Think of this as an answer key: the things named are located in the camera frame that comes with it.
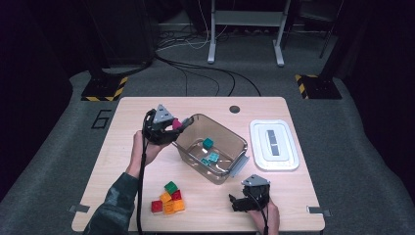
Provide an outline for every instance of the human hand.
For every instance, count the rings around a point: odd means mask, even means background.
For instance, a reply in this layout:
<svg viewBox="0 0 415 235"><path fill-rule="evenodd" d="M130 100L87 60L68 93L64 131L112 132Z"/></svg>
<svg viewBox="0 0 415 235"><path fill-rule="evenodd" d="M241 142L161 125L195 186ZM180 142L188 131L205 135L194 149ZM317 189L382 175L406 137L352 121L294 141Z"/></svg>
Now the human hand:
<svg viewBox="0 0 415 235"><path fill-rule="evenodd" d="M147 155L146 165L150 164L156 158L159 152L168 145L169 143L164 144L164 145L155 145L149 142L147 145L147 150L146 150L146 155ZM132 151L131 151L131 159L130 159L128 168L125 171L127 174L138 178L140 174L142 155L143 155L143 134L141 130L139 130L134 134L134 142L133 142Z"/></svg>
<svg viewBox="0 0 415 235"><path fill-rule="evenodd" d="M269 235L278 235L278 230L280 228L280 212L278 207L269 199L267 207L263 208L265 215L268 214L268 234ZM260 234L263 235L263 228L265 227L265 222L263 221L263 216L261 211L248 211L248 214L253 219L256 228L259 230Z"/></svg>

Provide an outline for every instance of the toy block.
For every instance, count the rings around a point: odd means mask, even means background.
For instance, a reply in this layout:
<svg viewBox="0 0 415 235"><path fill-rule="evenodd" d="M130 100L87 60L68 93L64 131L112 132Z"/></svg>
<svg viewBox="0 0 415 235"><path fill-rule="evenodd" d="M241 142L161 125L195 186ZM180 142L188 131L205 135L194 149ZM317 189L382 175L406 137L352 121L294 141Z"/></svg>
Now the toy block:
<svg viewBox="0 0 415 235"><path fill-rule="evenodd" d="M168 182L164 185L165 191L167 191L170 195L177 191L177 186L173 183L173 181Z"/></svg>
<svg viewBox="0 0 415 235"><path fill-rule="evenodd" d="M165 214L175 213L173 201L169 201L162 205Z"/></svg>
<svg viewBox="0 0 415 235"><path fill-rule="evenodd" d="M217 161L219 160L219 155L214 152L211 152L208 155L208 160L211 161L212 163L217 163Z"/></svg>
<svg viewBox="0 0 415 235"><path fill-rule="evenodd" d="M173 208L175 212L184 211L184 202L183 200L173 201Z"/></svg>
<svg viewBox="0 0 415 235"><path fill-rule="evenodd" d="M210 165L210 162L209 162L207 159L205 159L205 158L202 158L202 159L201 159L201 162L202 162L202 164L204 164L204 165L207 165L207 166L209 166L209 165Z"/></svg>
<svg viewBox="0 0 415 235"><path fill-rule="evenodd" d="M204 145L204 148L208 150L213 146L213 140L206 138L202 144Z"/></svg>
<svg viewBox="0 0 415 235"><path fill-rule="evenodd" d="M176 192L174 192L173 194L171 194L171 199L173 201L181 200L180 190L177 190Z"/></svg>
<svg viewBox="0 0 415 235"><path fill-rule="evenodd" d="M168 192L164 192L160 195L160 200L165 204L168 201L171 201L171 196Z"/></svg>
<svg viewBox="0 0 415 235"><path fill-rule="evenodd" d="M173 120L173 124L172 124L172 127L173 127L173 129L178 129L178 128L180 128L181 126L182 126L183 124L177 119L177 118L175 118L174 120Z"/></svg>
<svg viewBox="0 0 415 235"><path fill-rule="evenodd" d="M162 201L152 201L152 212L162 212Z"/></svg>

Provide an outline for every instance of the orange cube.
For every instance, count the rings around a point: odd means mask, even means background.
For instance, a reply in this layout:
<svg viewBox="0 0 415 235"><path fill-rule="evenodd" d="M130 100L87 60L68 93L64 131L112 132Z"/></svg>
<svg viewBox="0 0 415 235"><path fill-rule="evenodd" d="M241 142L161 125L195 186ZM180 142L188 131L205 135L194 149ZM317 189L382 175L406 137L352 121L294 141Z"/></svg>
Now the orange cube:
<svg viewBox="0 0 415 235"><path fill-rule="evenodd" d="M175 213L173 201L168 201L162 205L165 214Z"/></svg>
<svg viewBox="0 0 415 235"><path fill-rule="evenodd" d="M173 208L175 212L184 211L184 202L183 200L176 200L173 202Z"/></svg>
<svg viewBox="0 0 415 235"><path fill-rule="evenodd" d="M168 201L171 201L171 196L170 196L170 194L168 194L167 192L164 192L163 194L161 194L161 195L160 195L160 200L161 200L163 203L166 203L166 202L168 202Z"/></svg>

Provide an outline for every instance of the table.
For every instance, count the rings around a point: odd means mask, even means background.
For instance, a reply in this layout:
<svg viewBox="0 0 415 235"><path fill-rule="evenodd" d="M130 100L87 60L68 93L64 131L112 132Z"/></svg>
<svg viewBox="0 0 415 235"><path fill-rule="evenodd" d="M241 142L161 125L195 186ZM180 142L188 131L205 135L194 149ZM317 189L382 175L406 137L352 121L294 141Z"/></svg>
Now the table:
<svg viewBox="0 0 415 235"><path fill-rule="evenodd" d="M291 0L286 0L283 12L239 12L239 11L217 11L215 0L211 0L211 27L210 46L207 62L214 63L216 52L216 25L255 25L255 26L278 26L277 39L272 40L278 67L284 66L283 54L281 52L281 38L288 16Z"/></svg>
<svg viewBox="0 0 415 235"><path fill-rule="evenodd" d="M241 181L257 174L271 181L270 196L281 214L281 231L320 231L322 215L310 214L306 206L319 207L317 197L300 148L294 125L283 98L279 97L136 97L122 98L108 130L103 147L85 189L81 204L87 213L77 212L72 222L74 231L82 231L95 209L105 199L108 189L128 166L136 130L141 129L145 113L163 104L176 118L204 114L245 138L249 144L248 163L234 178L215 185L185 164L173 145L161 151L146 167L141 211L143 231L147 232L239 232L256 231L245 212L234 212L228 194L242 198ZM241 111L233 114L231 106ZM264 172L254 163L250 122L253 119L282 119L290 127L300 158L300 166L292 172ZM173 181L182 193L185 211L164 215L151 213L151 202ZM136 214L129 229L136 231Z"/></svg>

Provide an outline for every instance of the black hole on table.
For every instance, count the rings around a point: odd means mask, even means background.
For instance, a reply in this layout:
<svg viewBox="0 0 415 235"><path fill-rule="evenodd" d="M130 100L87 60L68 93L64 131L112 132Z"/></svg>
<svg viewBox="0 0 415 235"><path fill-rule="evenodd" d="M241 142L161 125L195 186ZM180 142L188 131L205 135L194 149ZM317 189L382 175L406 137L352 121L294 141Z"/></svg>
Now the black hole on table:
<svg viewBox="0 0 415 235"><path fill-rule="evenodd" d="M237 114L239 111L241 111L241 109L240 109L238 106L231 106L231 107L229 108L229 111L230 111L232 114Z"/></svg>

